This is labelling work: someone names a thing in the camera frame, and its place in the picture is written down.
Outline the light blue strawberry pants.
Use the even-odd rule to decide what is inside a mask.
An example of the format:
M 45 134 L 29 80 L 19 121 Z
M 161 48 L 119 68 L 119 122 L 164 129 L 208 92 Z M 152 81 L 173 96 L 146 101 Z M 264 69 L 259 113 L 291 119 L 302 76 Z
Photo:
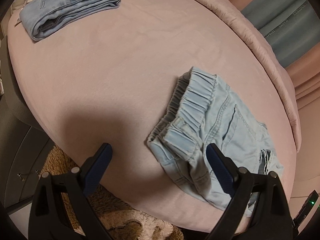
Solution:
M 224 210 L 231 197 L 207 161 L 209 144 L 249 172 L 283 174 L 267 126 L 221 77 L 193 67 L 178 79 L 147 145 L 183 192 Z

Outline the pink folded quilt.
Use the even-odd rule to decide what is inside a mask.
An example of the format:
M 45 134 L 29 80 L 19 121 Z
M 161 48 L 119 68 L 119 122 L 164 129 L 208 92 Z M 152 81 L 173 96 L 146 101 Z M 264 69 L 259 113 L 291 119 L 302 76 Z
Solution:
M 296 150 L 302 144 L 295 88 L 287 71 L 280 65 L 265 38 L 229 0 L 195 0 L 227 24 L 252 51 L 276 88 L 289 119 Z

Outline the black tracker green light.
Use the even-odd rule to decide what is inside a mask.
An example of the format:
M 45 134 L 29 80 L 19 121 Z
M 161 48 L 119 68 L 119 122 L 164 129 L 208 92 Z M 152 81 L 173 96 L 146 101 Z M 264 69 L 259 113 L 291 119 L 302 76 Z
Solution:
M 300 211 L 298 212 L 296 217 L 293 219 L 293 223 L 295 225 L 295 228 L 298 228 L 300 226 L 300 224 L 302 224 L 304 219 L 307 217 L 307 215 L 312 210 L 313 206 L 316 204 L 318 198 L 319 198 L 319 194 L 315 190 L 313 190 L 309 194 L 306 201 L 302 205 Z

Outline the dark bedside cabinet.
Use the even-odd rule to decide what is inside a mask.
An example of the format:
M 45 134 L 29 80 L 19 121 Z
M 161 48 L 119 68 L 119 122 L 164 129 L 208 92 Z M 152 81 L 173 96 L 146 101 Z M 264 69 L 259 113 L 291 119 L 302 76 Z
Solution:
M 54 143 L 29 110 L 11 65 L 8 39 L 1 41 L 1 203 L 14 209 L 31 201 Z

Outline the folded blue denim jeans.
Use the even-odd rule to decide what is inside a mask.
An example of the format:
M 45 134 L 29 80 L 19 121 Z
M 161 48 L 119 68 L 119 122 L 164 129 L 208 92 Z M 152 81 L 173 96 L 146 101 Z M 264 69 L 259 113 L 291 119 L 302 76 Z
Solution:
M 104 10 L 117 9 L 121 0 L 33 0 L 19 20 L 33 41 L 40 41 L 64 26 Z

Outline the pink curtain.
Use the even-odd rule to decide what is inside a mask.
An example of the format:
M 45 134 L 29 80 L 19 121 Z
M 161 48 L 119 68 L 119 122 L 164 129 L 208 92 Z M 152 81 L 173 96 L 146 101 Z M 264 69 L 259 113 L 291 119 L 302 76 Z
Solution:
M 241 12 L 253 0 L 229 1 Z M 308 1 L 319 18 L 319 0 Z M 295 87 L 299 108 L 319 98 L 319 43 L 284 69 Z

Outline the teal curtain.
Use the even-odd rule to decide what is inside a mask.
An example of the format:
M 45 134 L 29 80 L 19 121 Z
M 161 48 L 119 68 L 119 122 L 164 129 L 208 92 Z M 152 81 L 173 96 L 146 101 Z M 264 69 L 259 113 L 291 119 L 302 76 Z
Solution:
M 253 0 L 241 12 L 284 68 L 319 43 L 319 18 L 308 0 Z

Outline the brown fluffy rug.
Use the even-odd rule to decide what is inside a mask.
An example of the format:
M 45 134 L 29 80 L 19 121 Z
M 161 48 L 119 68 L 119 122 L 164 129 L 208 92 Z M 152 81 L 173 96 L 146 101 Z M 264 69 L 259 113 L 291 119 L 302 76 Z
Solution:
M 64 174 L 76 166 L 76 163 L 68 155 L 54 145 L 47 156 L 41 174 L 44 172 L 50 172 L 52 175 Z M 76 219 L 69 197 L 66 193 L 61 193 L 61 197 L 74 231 L 85 235 Z M 184 239 L 183 233 L 178 227 L 135 210 L 100 184 L 95 192 L 88 196 L 88 201 L 114 239 Z

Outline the pink bed sheet mattress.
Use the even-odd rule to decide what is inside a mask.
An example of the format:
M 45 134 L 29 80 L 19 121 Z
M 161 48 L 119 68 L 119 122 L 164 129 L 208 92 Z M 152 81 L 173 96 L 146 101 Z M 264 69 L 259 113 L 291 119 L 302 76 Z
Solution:
M 291 196 L 296 145 L 283 103 L 248 46 L 195 0 L 121 0 L 33 42 L 14 13 L 8 47 L 35 119 L 77 164 L 103 142 L 113 157 L 101 181 L 137 210 L 210 231 L 222 211 L 180 190 L 146 146 L 177 78 L 191 67 L 221 76 L 266 124 Z

